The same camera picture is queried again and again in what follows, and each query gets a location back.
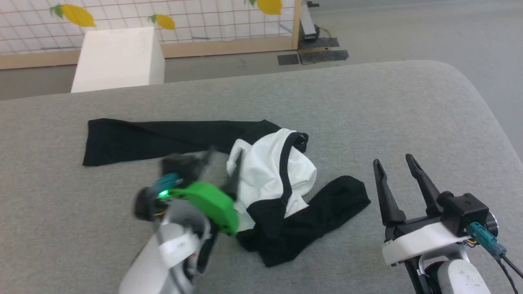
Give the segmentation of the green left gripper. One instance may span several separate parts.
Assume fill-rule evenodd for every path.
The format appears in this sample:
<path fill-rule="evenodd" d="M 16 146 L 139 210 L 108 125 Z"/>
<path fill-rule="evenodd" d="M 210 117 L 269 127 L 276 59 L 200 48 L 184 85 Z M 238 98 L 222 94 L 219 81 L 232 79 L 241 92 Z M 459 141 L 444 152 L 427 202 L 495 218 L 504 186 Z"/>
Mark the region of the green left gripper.
<path fill-rule="evenodd" d="M 206 152 L 198 156 L 198 180 L 203 177 L 215 151 L 215 146 L 210 146 Z M 237 201 L 242 160 L 241 149 L 235 159 L 232 175 L 223 185 L 223 190 L 210 183 L 193 182 L 185 188 L 170 189 L 169 196 L 189 201 L 216 223 L 221 232 L 235 236 L 239 227 L 239 218 L 233 201 Z"/>

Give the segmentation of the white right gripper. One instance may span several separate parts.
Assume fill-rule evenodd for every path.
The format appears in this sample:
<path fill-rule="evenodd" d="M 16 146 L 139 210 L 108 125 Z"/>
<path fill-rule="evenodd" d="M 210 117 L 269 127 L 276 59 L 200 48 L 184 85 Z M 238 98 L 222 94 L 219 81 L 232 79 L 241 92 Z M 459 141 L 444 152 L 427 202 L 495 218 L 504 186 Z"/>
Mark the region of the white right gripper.
<path fill-rule="evenodd" d="M 435 184 L 421 168 L 412 154 L 407 153 L 405 160 L 413 178 L 418 182 L 423 199 L 426 203 L 427 216 L 441 214 L 442 208 L 437 204 L 440 195 Z M 394 196 L 387 184 L 387 175 L 379 159 L 373 161 L 374 180 L 377 187 L 377 195 L 380 207 L 382 224 L 384 226 L 401 225 L 407 221 L 404 211 L 399 209 Z M 382 254 L 385 264 L 393 265 L 404 262 L 416 256 L 427 255 L 427 258 L 447 256 L 456 253 L 456 258 L 469 258 L 465 252 L 465 246 L 458 244 L 468 236 L 457 237 L 441 222 L 426 225 L 414 232 L 407 233 L 392 241 L 383 244 Z"/>

